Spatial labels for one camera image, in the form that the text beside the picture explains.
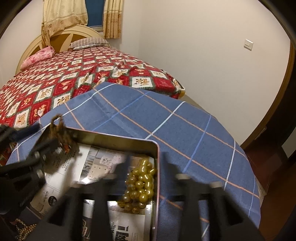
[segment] blue window pane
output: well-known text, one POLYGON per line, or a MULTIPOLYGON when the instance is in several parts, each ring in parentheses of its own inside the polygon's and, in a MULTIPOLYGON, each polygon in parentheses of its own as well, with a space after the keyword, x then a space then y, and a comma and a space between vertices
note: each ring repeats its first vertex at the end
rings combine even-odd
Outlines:
POLYGON ((89 17, 88 27, 100 27, 103 25, 104 2, 105 0, 85 0, 89 17))

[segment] blue plaid tablecloth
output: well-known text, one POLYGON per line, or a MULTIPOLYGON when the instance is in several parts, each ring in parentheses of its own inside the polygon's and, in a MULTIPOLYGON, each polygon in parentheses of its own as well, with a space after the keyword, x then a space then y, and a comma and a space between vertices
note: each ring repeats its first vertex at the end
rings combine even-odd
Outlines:
MULTIPOLYGON (((196 181, 222 182, 259 226, 260 203, 250 163, 233 137, 207 112, 155 92, 102 83, 45 114, 39 120, 42 130, 58 113, 68 127, 156 141, 160 151, 168 152, 170 162, 196 181)), ((8 164, 25 159, 42 130, 19 142, 8 164)), ((160 182, 161 186, 165 182, 162 176, 160 182)), ((157 240, 177 240, 182 206, 167 200, 162 188, 160 194, 157 240)), ((200 209, 207 240, 207 212, 203 204, 200 209)))

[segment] gold bead string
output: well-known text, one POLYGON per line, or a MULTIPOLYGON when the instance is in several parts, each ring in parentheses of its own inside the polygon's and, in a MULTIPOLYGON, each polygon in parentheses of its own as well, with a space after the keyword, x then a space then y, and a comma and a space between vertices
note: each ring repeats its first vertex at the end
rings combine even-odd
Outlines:
POLYGON ((36 227, 36 224, 27 226, 23 221, 19 219, 16 219, 16 222, 20 223, 23 226, 23 228, 21 229, 16 224, 17 231, 19 232, 17 239, 18 241, 24 241, 29 236, 29 234, 34 230, 34 228, 36 227))

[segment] bed frame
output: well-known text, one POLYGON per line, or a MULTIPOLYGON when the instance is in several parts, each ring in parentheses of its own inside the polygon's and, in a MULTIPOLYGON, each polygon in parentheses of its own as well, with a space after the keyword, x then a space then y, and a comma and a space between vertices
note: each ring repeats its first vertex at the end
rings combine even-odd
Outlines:
MULTIPOLYGON (((63 51, 67 51, 70 43, 84 38, 91 38, 91 37, 103 37, 97 31, 83 26, 83 25, 76 25, 74 27, 70 27, 63 31, 57 32, 50 38, 51 46, 54 48, 56 53, 60 53, 63 51)), ((17 65, 17 70, 15 74, 20 72, 20 66, 22 65, 23 61, 28 58, 29 56, 35 54, 39 50, 42 49, 41 44, 41 35, 39 35, 26 49, 23 53, 20 61, 17 65)))

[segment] wooden door frame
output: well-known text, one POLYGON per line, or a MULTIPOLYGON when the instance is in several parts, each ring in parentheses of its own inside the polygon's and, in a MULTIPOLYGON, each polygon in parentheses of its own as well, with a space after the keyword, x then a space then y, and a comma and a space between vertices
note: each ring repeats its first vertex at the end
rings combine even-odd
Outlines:
POLYGON ((291 79, 292 71, 294 68, 294 63, 295 63, 295 48, 293 46, 293 43, 290 43, 290 55, 289 55, 289 60, 288 60, 288 65, 286 69, 286 73, 283 79, 283 82, 281 84, 281 87, 272 103, 270 106, 269 110, 267 111, 266 115, 263 117, 262 121, 259 123, 259 125, 255 128, 255 130, 251 133, 251 135, 244 141, 244 143, 241 144, 242 149, 246 149, 255 139, 258 137, 262 131, 265 129, 267 123, 271 119, 272 115, 274 114, 275 110, 279 106, 286 89, 288 87, 288 84, 291 79))

